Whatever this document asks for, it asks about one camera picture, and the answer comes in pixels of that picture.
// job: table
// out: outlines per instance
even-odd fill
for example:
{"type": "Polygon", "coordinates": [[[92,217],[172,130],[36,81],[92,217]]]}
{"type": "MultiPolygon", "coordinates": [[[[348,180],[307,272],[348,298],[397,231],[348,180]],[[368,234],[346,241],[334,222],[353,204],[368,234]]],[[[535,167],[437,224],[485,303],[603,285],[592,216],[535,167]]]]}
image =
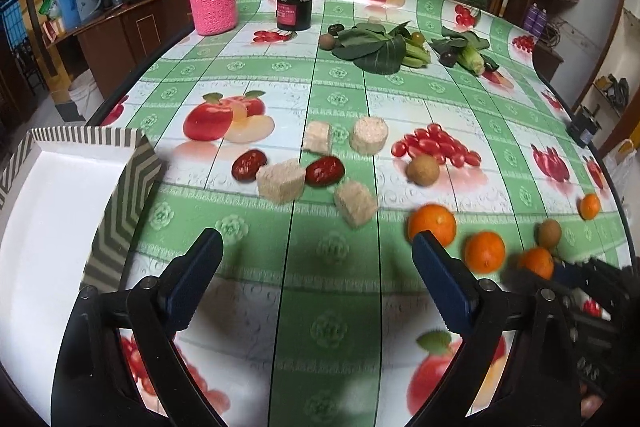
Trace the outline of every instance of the table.
{"type": "MultiPolygon", "coordinates": [[[[166,161],[136,232],[127,285],[159,274],[203,228],[223,235],[220,269],[176,343],[231,427],[405,425],[460,343],[446,332],[405,239],[404,222],[422,204],[455,213],[458,234],[447,248],[455,257],[481,230],[498,232],[509,256],[520,254],[534,246],[536,224],[552,217],[563,229],[555,252],[563,259],[630,263],[623,221],[598,163],[570,140],[562,103],[536,75],[531,55],[513,44],[523,30],[484,12],[476,17],[473,30],[489,40],[486,55],[501,66],[489,78],[458,65],[446,69],[433,51],[427,68],[381,76],[318,49],[329,25],[349,28],[369,17],[388,29],[409,21],[409,30],[428,41],[442,25],[465,29],[450,0],[386,2],[314,0],[311,29],[269,43],[254,37],[276,30],[274,1],[238,0],[234,30],[186,36],[108,118],[110,125],[144,129],[166,161]],[[246,103],[248,114],[259,117],[251,128],[233,123],[224,139],[211,142],[184,135],[183,123],[203,95],[229,100],[249,92],[261,100],[246,103]],[[374,157],[348,145],[354,121],[366,115],[384,118],[390,130],[374,157]],[[257,197],[255,183],[241,185],[230,175],[233,161],[256,147],[270,163],[299,158],[308,165],[316,156],[301,152],[301,143],[310,120],[332,124],[346,176],[378,195],[377,216],[360,229],[337,214],[331,187],[306,187],[294,203],[274,206],[257,197]],[[391,156],[391,144],[430,123],[478,152],[480,168],[447,163],[432,187],[409,184],[407,158],[391,156]],[[534,151],[557,152],[568,181],[546,176],[534,151]],[[589,192],[599,195],[602,211],[583,221],[577,201],[589,192]]],[[[489,277],[500,280],[499,273],[489,277]]],[[[491,398],[504,360],[494,363],[475,410],[491,398]]],[[[149,407],[161,408],[148,381],[138,386],[149,407]]]]}

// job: pink label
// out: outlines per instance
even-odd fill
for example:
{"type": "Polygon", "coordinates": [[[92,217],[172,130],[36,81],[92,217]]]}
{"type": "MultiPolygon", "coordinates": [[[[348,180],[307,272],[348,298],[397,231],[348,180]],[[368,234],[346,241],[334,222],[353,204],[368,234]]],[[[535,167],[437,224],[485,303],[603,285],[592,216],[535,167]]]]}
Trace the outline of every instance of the pink label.
{"type": "Polygon", "coordinates": [[[287,26],[296,25],[296,7],[291,4],[278,3],[276,10],[276,20],[279,24],[287,26]]]}

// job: metal screw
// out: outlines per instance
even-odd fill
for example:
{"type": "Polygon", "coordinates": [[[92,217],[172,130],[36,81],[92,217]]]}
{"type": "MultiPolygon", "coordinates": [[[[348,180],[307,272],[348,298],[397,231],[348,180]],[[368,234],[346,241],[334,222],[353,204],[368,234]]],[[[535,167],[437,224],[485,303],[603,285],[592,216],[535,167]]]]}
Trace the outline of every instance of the metal screw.
{"type": "Polygon", "coordinates": [[[479,280],[480,283],[480,287],[487,292],[492,292],[496,289],[496,285],[495,282],[493,282],[491,279],[481,279],[479,280]]]}
{"type": "Polygon", "coordinates": [[[91,297],[95,297],[98,295],[98,288],[95,286],[85,286],[80,290],[80,298],[81,299],[90,299],[91,297]]]}
{"type": "Polygon", "coordinates": [[[552,301],[556,298],[556,294],[549,288],[543,288],[540,295],[542,295],[542,298],[545,299],[545,301],[552,301]]]}
{"type": "Polygon", "coordinates": [[[156,283],[158,283],[158,277],[155,275],[147,275],[142,281],[140,281],[140,287],[143,290],[150,290],[156,283]]]}

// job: green cherry tomato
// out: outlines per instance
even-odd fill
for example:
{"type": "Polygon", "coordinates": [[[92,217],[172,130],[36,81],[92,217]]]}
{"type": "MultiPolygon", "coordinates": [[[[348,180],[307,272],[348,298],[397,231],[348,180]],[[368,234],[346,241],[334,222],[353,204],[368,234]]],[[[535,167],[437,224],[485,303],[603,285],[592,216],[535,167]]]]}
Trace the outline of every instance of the green cherry tomato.
{"type": "Polygon", "coordinates": [[[411,34],[411,40],[421,46],[424,44],[424,35],[420,32],[413,32],[411,34]]]}

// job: blue gripper pad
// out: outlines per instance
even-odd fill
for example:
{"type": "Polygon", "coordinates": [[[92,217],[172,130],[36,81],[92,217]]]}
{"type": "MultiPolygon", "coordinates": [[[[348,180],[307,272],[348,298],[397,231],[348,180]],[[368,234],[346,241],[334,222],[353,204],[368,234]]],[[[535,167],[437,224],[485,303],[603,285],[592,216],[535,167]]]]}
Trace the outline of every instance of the blue gripper pad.
{"type": "Polygon", "coordinates": [[[452,259],[433,233],[414,237],[412,255],[415,267],[433,298],[449,331],[465,337],[473,329],[478,307],[476,278],[459,259],[452,259]]]}
{"type": "Polygon", "coordinates": [[[176,257],[160,276],[158,305],[167,336],[185,330],[222,261],[222,236],[205,229],[185,255],[176,257]]]}

